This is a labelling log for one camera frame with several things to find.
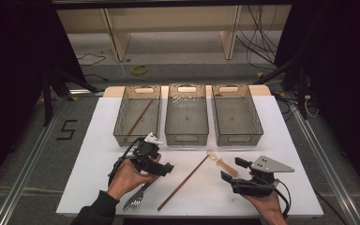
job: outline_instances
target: translucent plastic bin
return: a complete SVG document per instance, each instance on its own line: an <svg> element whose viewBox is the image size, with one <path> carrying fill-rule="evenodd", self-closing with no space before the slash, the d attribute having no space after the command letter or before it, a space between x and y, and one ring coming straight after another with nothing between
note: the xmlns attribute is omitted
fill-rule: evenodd
<svg viewBox="0 0 360 225"><path fill-rule="evenodd" d="M113 136L120 146L129 146L149 133L158 137L161 93L159 85L126 86Z"/></svg>
<svg viewBox="0 0 360 225"><path fill-rule="evenodd" d="M218 146L258 144L263 128L247 84L212 85L212 106Z"/></svg>
<svg viewBox="0 0 360 225"><path fill-rule="evenodd" d="M208 134L204 84L170 84L165 124L167 144L206 145Z"/></svg>

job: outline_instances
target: black cable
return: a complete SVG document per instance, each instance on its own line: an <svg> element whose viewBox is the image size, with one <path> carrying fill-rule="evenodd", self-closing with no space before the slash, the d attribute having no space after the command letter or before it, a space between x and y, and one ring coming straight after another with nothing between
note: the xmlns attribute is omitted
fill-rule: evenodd
<svg viewBox="0 0 360 225"><path fill-rule="evenodd" d="M248 7L248 8L249 8L250 16L252 17L252 19L253 19L253 21L254 21L254 26L255 26L255 32L253 33L253 37L252 37L252 39L251 39L251 41L252 41L253 38L256 36L256 33L257 33L258 30L260 31L260 33L261 33L261 35L262 35L262 32L261 32L261 30L259 29L259 25L261 24L261 21L262 21L262 14L260 13L259 22L256 22L255 17L253 16L253 13L252 13L250 7ZM260 9L261 9L261 7L259 7L258 10L256 11L256 17L258 16L258 11L260 11ZM264 49L265 54L266 54L266 55L268 56L268 58L269 58L269 59L266 59L266 61L268 61L269 63L272 63L272 60L270 59L270 56L268 55L268 53L267 53L267 51L265 50L265 48L262 48L262 49Z"/></svg>
<svg viewBox="0 0 360 225"><path fill-rule="evenodd" d="M255 65L253 65L253 64L250 62L249 58L248 58L248 50L251 50L251 51L252 51L252 49L250 48L250 43L252 42L252 40L253 40L253 38L255 37L256 33L257 33L257 29L254 30L254 33L253 33L252 38L250 39L250 42L249 42L248 45L246 45L244 42L242 42L242 41L239 39L238 36L236 36L236 37L237 37L238 40L241 41L241 43L247 48L247 61L249 62L249 64L250 64L251 66L255 67L255 68L260 68L260 67L257 67L257 66L255 66Z"/></svg>
<svg viewBox="0 0 360 225"><path fill-rule="evenodd" d="M94 73L91 73L91 74L86 74L86 75L84 75L85 77L88 77L88 76L95 76L95 77L99 77L99 78L101 78L102 80L104 80L104 81L108 81L108 79L107 78L104 78L104 77L101 77L101 76L99 76L99 75L97 75L97 74L94 74Z"/></svg>
<svg viewBox="0 0 360 225"><path fill-rule="evenodd" d="M249 40L249 38L244 34L243 31L241 31L241 34L242 34L242 36L243 36L247 41L250 42L250 44L254 45L256 48L259 48L259 49L261 49L261 50L263 50L263 51L268 51L267 49L264 49L264 48L262 48L261 46L253 43L251 40Z"/></svg>
<svg viewBox="0 0 360 225"><path fill-rule="evenodd" d="M277 9L278 9L278 5L276 5L276 10L274 11L274 19L270 24L270 29L268 29L267 34L270 33L271 28L273 28L273 24L274 24L274 21L276 20L276 16L277 16Z"/></svg>
<svg viewBox="0 0 360 225"><path fill-rule="evenodd" d="M77 59L83 59L86 55L92 55L92 56L95 56L97 58L102 58L102 59L100 59L100 60L98 60L98 61L96 61L96 62L94 62L92 64L85 64L84 66L92 66L92 65L94 65L96 63L99 63L99 62L103 61L104 59L106 59L106 56L104 56L104 55L95 55L95 54L91 54L91 53L87 53L84 56L79 57L79 58L77 57Z"/></svg>
<svg viewBox="0 0 360 225"><path fill-rule="evenodd" d="M275 46L276 48L277 48L277 45L275 45L274 43L273 43L273 41L271 41L271 39L270 39L270 37L268 37L265 33L264 33L264 31L263 31L263 23L262 23L262 15L263 15L263 6L262 5L260 5L260 18L259 18L259 23L260 23L260 34L261 34L261 36L262 36L262 43L263 43L263 45L264 45L264 42L265 43L267 43L267 47L268 47L268 49L270 50L270 51L272 51L272 49L271 49L271 47L270 47L270 44L266 41L267 39L268 39L268 41L273 45L273 46Z"/></svg>
<svg viewBox="0 0 360 225"><path fill-rule="evenodd" d="M254 21L254 23L255 23L255 26L257 27L257 29L260 31L260 33L261 33L261 35L262 35L262 40L264 39L268 39L268 41L274 46L274 47L276 47L276 48L278 48L278 46L276 45L276 44L274 44L273 43L273 41L270 39L270 37L268 37L264 32L263 32L263 30L262 29L259 29L259 25L258 25L258 23L256 22L256 19L255 19L255 17L253 16L253 13L252 13L252 11L251 11L251 9L250 9L250 6L247 6L248 7L248 9L249 9L249 12L250 12L250 15L252 16L252 19L253 19L253 21Z"/></svg>
<svg viewBox="0 0 360 225"><path fill-rule="evenodd" d="M258 52L256 52L255 50L253 50L252 48L250 48L249 46L247 46L247 44L245 44L240 38L239 36L236 36L236 38L242 43L242 45L247 48L248 50L251 50L252 52L254 52L255 54L259 55L262 59L264 59L265 61L267 61L268 63L274 65L274 63L267 59L266 57L262 56L261 54L259 54Z"/></svg>
<svg viewBox="0 0 360 225"><path fill-rule="evenodd" d="M124 155L121 156L114 164L113 164L113 168L112 171L108 174L108 176L110 177L108 180L108 186L110 185L111 181L113 180L113 177L116 174L116 171L118 170L119 166L121 166L122 162L125 161L125 159L127 158L127 154L130 151L130 149L133 147L134 144L136 144L136 142L142 141L144 139L144 137L139 137L136 140L134 140L130 146L127 148L127 150L125 151Z"/></svg>
<svg viewBox="0 0 360 225"><path fill-rule="evenodd" d="M277 190L276 188L274 189L274 191L278 194L278 196L285 202L286 206L285 209L282 212L282 216L284 218L288 217L288 212L291 209L291 205L288 203L288 201L286 200L285 196L283 196L283 194L281 192L279 192L279 190Z"/></svg>
<svg viewBox="0 0 360 225"><path fill-rule="evenodd" d="M273 93L272 95L276 98L276 100L284 102L286 104L286 106L288 107L288 109L285 112L281 112L281 114L287 114L288 112L291 111L291 106L289 106L289 103L287 100L283 99L278 94Z"/></svg>
<svg viewBox="0 0 360 225"><path fill-rule="evenodd" d="M264 39L264 35L263 35L263 22L262 22L262 15L263 15L263 6L262 5L260 5L259 6L259 22L258 22L258 27L260 26L260 36L261 36L261 38L262 38L262 46L263 46L263 48L265 49L265 39ZM268 49L270 49L270 51L272 51L271 50L271 48L270 48L270 45L267 43L267 47L268 47ZM271 59L271 57L270 57L270 55L268 54L268 52L267 52L267 50L265 49L265 54L267 55L267 57L270 59L270 61L271 62L274 62L272 59Z"/></svg>
<svg viewBox="0 0 360 225"><path fill-rule="evenodd" d="M288 196L289 196L289 208L292 207L292 199L291 199L291 192L288 190L288 187L280 180L278 180L279 183L281 183L285 188L286 188L286 191L288 192Z"/></svg>
<svg viewBox="0 0 360 225"><path fill-rule="evenodd" d="M288 116L288 118L285 119L285 123L286 123L286 121L289 120L289 118L291 118L291 116L292 116L292 115L294 114L294 112L296 112L297 110L298 110L297 108L293 110L293 112Z"/></svg>
<svg viewBox="0 0 360 225"><path fill-rule="evenodd" d="M283 96L281 96L280 94L277 94L277 93L275 93L275 92L273 92L273 93L271 93L274 97L278 97L278 98L282 98L282 99L284 99L284 100L287 100L287 101L289 101L289 102L292 102L292 101L296 101L297 102L297 99L295 99L295 98L290 98L290 97L283 97Z"/></svg>
<svg viewBox="0 0 360 225"><path fill-rule="evenodd" d="M333 212L336 214L336 216L343 222L344 225L347 225L347 221L340 215L340 213L335 209L335 207L332 206L316 189L313 189L314 193L321 198L328 206L333 210Z"/></svg>

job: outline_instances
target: gray floor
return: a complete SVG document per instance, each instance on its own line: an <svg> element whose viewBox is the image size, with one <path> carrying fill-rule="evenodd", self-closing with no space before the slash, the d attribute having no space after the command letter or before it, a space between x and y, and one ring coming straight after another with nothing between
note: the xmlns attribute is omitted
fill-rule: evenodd
<svg viewBox="0 0 360 225"><path fill-rule="evenodd" d="M278 43L280 32L270 33L271 39ZM258 79L257 73L264 74L269 70L256 69L248 64L247 51L237 41L232 60L225 60L218 33L155 33L134 34L127 49L126 59L122 66L113 60L111 43L105 35L71 35L71 43L80 59L84 74L97 74L108 81L96 76L87 76L86 80L99 88L111 85L125 85L129 83L162 83L170 82L247 82ZM260 67L270 68L257 55L251 55L250 62ZM143 64L148 71L142 76L131 74L131 67ZM281 91L280 79L270 81L267 86L272 92ZM70 89L82 89L78 85L69 83ZM37 165L33 169L29 180L22 192L22 196L14 207L8 224L69 224L71 218L55 214L61 195L75 163L76 157L83 142L93 111L99 96L79 95L68 99L58 114L55 125L52 127L49 139L41 152ZM278 106L283 112L288 110L285 103L279 101ZM331 188L327 177L320 167L310 143L300 127L296 115L298 112L284 113L283 117L291 133L292 140L306 169L311 185L333 205L343 218L346 218L338 198ZM68 137L68 133L61 132L65 121L67 128L75 129L71 140L59 141L58 138ZM338 177L355 203L360 214L360 178L353 169L349 160L341 154L341 148L330 127L327 126L321 115L309 117L308 123L316 134L325 154L330 159ZM0 207L4 203L10 188L14 185L22 171L30 152L43 131L44 111L43 102L36 104L28 125L23 130L21 138L16 143L16 150L7 157L0 169ZM322 201L324 216L319 218L288 218L289 224L342 224L334 211Z"/></svg>

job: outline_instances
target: metal fork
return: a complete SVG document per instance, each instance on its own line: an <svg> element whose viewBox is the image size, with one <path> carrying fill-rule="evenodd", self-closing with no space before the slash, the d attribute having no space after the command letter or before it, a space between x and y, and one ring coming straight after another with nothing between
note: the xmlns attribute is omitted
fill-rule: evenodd
<svg viewBox="0 0 360 225"><path fill-rule="evenodd" d="M144 191L150 186L151 184L148 183L144 183L142 184L142 188L141 188L141 194L139 195L139 197L137 199L135 199L131 204L130 204L130 208L135 209L137 208L140 203L142 202L142 199L144 197Z"/></svg>
<svg viewBox="0 0 360 225"><path fill-rule="evenodd" d="M143 195L139 196L139 198L137 198L135 201L133 201L133 202L130 204L130 208L131 208L131 209L137 208L137 206L139 206L140 203L142 202L142 199L143 199Z"/></svg>

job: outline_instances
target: wire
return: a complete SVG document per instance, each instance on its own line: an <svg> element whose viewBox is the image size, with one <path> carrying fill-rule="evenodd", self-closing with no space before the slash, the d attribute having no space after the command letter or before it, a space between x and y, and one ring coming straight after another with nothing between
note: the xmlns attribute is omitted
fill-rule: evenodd
<svg viewBox="0 0 360 225"><path fill-rule="evenodd" d="M245 34L244 34L244 32L243 31L241 31L241 34L242 34L242 36L247 40L247 41L249 41L250 42L250 44L252 44L254 47L256 47L256 48L259 48L259 49L261 49L261 50L264 50L264 51L268 51L267 49L265 49L265 48L262 48L261 46L259 46L259 45L257 45L257 44L255 44L255 43L253 43Z"/></svg>
<svg viewBox="0 0 360 225"><path fill-rule="evenodd" d="M318 197L320 197L320 199L323 200L329 206L329 208L331 208L333 210L333 212L341 220L341 222L343 222L344 225L347 225L347 221L340 215L340 213L335 209L335 207L333 207L333 205L330 204L316 189L313 189L313 190L314 190L314 193Z"/></svg>
<svg viewBox="0 0 360 225"><path fill-rule="evenodd" d="M274 189L274 191L278 194L278 196L285 202L286 206L285 209L283 210L282 216L284 218L288 217L288 213L289 210L291 210L291 206L292 206L292 200L291 200L291 192L289 192L288 187L286 187L286 185L284 183L282 183L280 180L277 179L277 181L279 181L280 184L282 184L286 190L288 191L288 196L289 196L289 201L285 198L285 196L283 196L283 194L278 190L278 189Z"/></svg>
<svg viewBox="0 0 360 225"><path fill-rule="evenodd" d="M130 79L135 79L135 80L141 80L141 81L146 81L146 82L170 82L170 83L178 83L176 81L171 81L171 80L154 80L154 79L143 79L143 78L138 78L138 77L130 77L127 75L127 73L125 72L124 66L122 65L121 62L118 62L118 64L121 66L121 69L124 73L124 76Z"/></svg>
<svg viewBox="0 0 360 225"><path fill-rule="evenodd" d="M317 109L317 111L315 112L315 115L311 114L311 113L309 112L309 110L308 110L308 105L307 105L307 102L308 102L308 99L306 99L306 101L305 101L306 112L307 112L307 113L308 113L308 115L309 115L309 116L311 116L312 118L317 117L317 116L318 116L318 112L319 112L319 110Z"/></svg>
<svg viewBox="0 0 360 225"><path fill-rule="evenodd" d="M263 7L262 5L259 6L258 8L258 11L260 12L260 15L259 15L259 22L256 22L256 19L255 17L253 16L253 13L252 13L252 10L250 9L250 6L247 6L248 9L249 9L249 12L250 12L250 15L252 16L252 19L255 23L255 26L256 26L256 30L259 30L260 34L261 34L261 37L262 37L262 40L261 42L262 43L267 43L267 47L271 50L270 48L270 45L268 44L268 42L266 42L266 40L268 40L274 47L278 47L276 44L273 43L273 41L271 41L271 39L264 33L263 31L263 24L262 24L262 15L263 15Z"/></svg>
<svg viewBox="0 0 360 225"><path fill-rule="evenodd" d="M271 24L270 24L270 29L268 29L267 35L268 35L268 33L270 33L271 28L273 28L273 24L274 24L274 21L276 20L276 16L277 16L277 9L278 9L278 5L276 5L276 10L274 11L274 19L273 19L273 21L272 21Z"/></svg>
<svg viewBox="0 0 360 225"><path fill-rule="evenodd" d="M236 36L236 38L242 43L242 45L247 48L248 50L251 50L252 52L254 52L255 54L259 55L262 59L264 59L265 61L267 61L268 63L274 65L274 63L270 60L270 59L267 59L266 57L262 56L260 53L256 52L255 50L253 50L252 48L250 48L247 44L245 44L240 38L239 36Z"/></svg>
<svg viewBox="0 0 360 225"><path fill-rule="evenodd" d="M125 159L127 158L127 154L130 151L130 149L133 147L134 144L136 144L136 142L142 141L144 139L144 137L139 137L136 140L134 140L130 146L127 148L127 150L125 151L124 155L121 156L114 164L113 164L113 168L112 171L108 174L108 176L110 177L108 180L108 186L110 185L111 181L113 180L113 177L116 174L116 171L118 171L119 166L122 164L122 162L125 161Z"/></svg>
<svg viewBox="0 0 360 225"><path fill-rule="evenodd" d="M94 74L94 73L91 73L91 74L86 74L86 75L84 75L85 77L88 77L88 76L95 76L95 77L99 77L99 78L101 78L102 80L104 80L104 81L108 81L108 79L107 78L104 78L104 77L101 77L101 76L99 76L99 75L97 75L97 74Z"/></svg>
<svg viewBox="0 0 360 225"><path fill-rule="evenodd" d="M266 50L265 48L265 41L264 41L264 35L263 35L263 23L262 23L262 15L263 15L263 6L259 6L259 23L258 25L260 25L260 36L262 38L261 40L261 44L263 45L263 48L265 49L265 54L267 55L267 57L270 59L271 62L273 62L273 60L271 59L270 55L268 54L268 51Z"/></svg>
<svg viewBox="0 0 360 225"><path fill-rule="evenodd" d="M96 61L96 62L94 62L94 63L92 63L92 64L84 64L84 66L92 66L92 65L94 65L94 64L96 64L96 63L99 63L99 62L101 62L101 61L103 61L103 60L106 59L106 56L104 56L104 55L95 55L95 54L91 54L91 53L87 53L87 54L85 54L84 56L79 57L79 58L77 58L77 59L83 59L86 55L92 55L92 56L95 56L95 57L97 57L97 58L102 58L102 59L100 59L100 60L98 60L98 61Z"/></svg>
<svg viewBox="0 0 360 225"><path fill-rule="evenodd" d="M236 37L237 37L238 40L240 40L241 43L247 48L247 61L249 62L249 64L250 64L251 66L255 67L255 68L262 68L262 67L257 67L257 66L255 66L255 65L253 65L253 64L250 62L250 60L249 60L248 50L251 50L251 51L252 51L252 49L250 48L250 44L251 44L253 38L256 36L256 33L257 33L257 27L255 28L254 33L253 33L253 36L252 36L252 38L250 39L248 45L246 45L244 42L242 42L242 41L239 39L238 36L236 36Z"/></svg>
<svg viewBox="0 0 360 225"><path fill-rule="evenodd" d="M291 111L291 106L289 105L288 100L284 99L282 96L280 96L277 93L272 93L272 95L274 96L274 98L276 98L276 100L284 102L285 105L288 107L287 110L285 112L281 112L282 114L287 114L288 112Z"/></svg>
<svg viewBox="0 0 360 225"><path fill-rule="evenodd" d="M291 118L291 116L294 114L294 112L296 112L298 109L294 109L293 112L288 116L288 118L285 119L285 123L286 121L288 121L289 118Z"/></svg>

